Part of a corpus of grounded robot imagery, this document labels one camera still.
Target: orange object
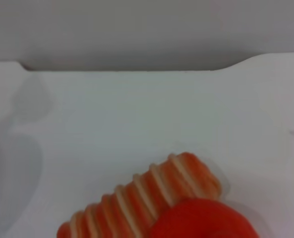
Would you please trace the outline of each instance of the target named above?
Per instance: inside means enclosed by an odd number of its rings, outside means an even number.
[[[104,195],[101,203],[75,213],[57,238],[146,237],[159,216],[181,201],[217,200],[220,194],[220,182],[195,155],[170,154],[162,164],[134,175],[128,185],[117,186],[114,194]]]
[[[249,221],[232,208],[208,199],[188,199],[163,213],[149,238],[258,238]]]

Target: red disc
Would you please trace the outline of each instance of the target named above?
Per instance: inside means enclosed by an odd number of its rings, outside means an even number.
[[[150,238],[258,238],[249,221],[223,203],[207,199],[185,200],[163,213]]]

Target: red round cap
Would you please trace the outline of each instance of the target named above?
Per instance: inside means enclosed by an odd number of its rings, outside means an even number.
[[[223,203],[207,199],[185,200],[163,213],[150,238],[258,238],[249,221]]]

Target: white surface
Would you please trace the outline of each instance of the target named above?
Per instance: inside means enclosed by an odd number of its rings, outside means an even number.
[[[262,238],[294,238],[294,54],[203,72],[0,63],[0,237],[54,237],[170,152],[202,157]]]
[[[218,69],[294,52],[294,0],[0,0],[0,60],[35,70]]]

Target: white tray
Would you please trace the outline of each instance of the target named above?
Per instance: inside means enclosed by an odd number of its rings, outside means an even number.
[[[183,151],[262,238],[294,238],[294,54],[202,72],[0,62],[0,237],[55,237],[73,212]]]

